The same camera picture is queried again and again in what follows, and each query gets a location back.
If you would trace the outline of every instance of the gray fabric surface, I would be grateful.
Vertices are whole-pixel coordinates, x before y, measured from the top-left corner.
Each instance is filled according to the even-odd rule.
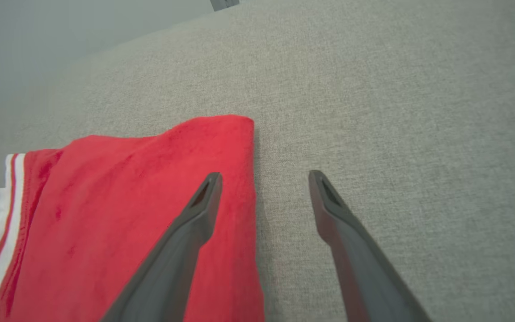
[[[195,116],[256,122],[266,316],[342,321],[321,169],[436,321],[515,320],[515,1],[255,0],[0,102],[4,156]]]

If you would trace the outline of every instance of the red fabric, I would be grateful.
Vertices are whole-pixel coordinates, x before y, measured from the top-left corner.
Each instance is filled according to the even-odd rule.
[[[186,321],[262,321],[253,122],[198,118],[160,136],[90,136],[25,156],[17,246],[0,322],[97,322],[206,175],[220,171]]]

